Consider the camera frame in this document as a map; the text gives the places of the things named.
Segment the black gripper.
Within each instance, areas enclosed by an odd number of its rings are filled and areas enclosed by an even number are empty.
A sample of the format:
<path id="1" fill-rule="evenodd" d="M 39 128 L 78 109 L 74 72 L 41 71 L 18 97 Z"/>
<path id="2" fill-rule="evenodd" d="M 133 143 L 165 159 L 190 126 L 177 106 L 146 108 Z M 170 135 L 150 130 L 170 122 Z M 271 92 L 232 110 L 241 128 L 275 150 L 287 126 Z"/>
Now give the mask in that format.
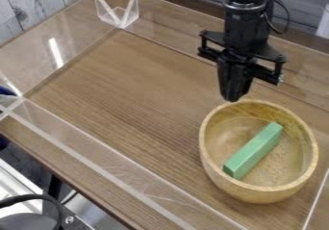
<path id="1" fill-rule="evenodd" d="M 198 55 L 217 62 L 220 92 L 226 101 L 238 101 L 249 92 L 253 79 L 280 84 L 287 57 L 269 44 L 275 2 L 259 5 L 226 4 L 224 31 L 204 30 Z"/>

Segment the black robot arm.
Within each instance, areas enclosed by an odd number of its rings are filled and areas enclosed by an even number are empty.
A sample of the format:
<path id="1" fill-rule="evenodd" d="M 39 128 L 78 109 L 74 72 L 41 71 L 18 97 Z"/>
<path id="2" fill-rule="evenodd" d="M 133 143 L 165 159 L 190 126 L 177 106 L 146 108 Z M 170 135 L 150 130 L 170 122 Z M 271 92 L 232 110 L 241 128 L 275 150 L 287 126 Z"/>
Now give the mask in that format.
<path id="1" fill-rule="evenodd" d="M 225 0 L 224 31 L 204 30 L 198 55 L 216 62 L 220 92 L 226 101 L 237 102 L 249 92 L 253 79 L 273 85 L 281 82 L 287 57 L 269 44 L 275 4 L 280 0 Z"/>

